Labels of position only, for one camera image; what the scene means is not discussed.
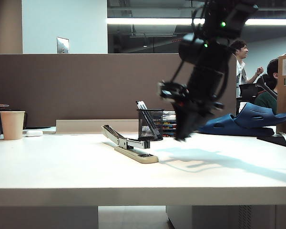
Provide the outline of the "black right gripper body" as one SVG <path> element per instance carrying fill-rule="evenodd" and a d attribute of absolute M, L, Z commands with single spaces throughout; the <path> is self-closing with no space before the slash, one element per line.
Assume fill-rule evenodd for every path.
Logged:
<path fill-rule="evenodd" d="M 196 66 L 187 85 L 176 85 L 173 104 L 188 113 L 211 114 L 213 110 L 224 109 L 219 102 L 224 92 L 224 71 Z"/>

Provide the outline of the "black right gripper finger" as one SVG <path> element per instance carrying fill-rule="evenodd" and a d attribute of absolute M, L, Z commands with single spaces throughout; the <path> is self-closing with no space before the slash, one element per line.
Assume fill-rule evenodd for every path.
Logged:
<path fill-rule="evenodd" d="M 195 114 L 191 124 L 191 133 L 189 135 L 197 132 L 199 128 L 204 126 L 208 120 L 213 118 L 213 116 L 214 114 L 209 111 Z"/>
<path fill-rule="evenodd" d="M 189 115 L 181 107 L 174 107 L 175 115 L 176 115 L 176 122 L 177 128 L 175 132 L 175 140 L 177 141 L 185 141 L 186 138 L 189 137 L 190 131 L 188 129 L 188 121 Z"/>

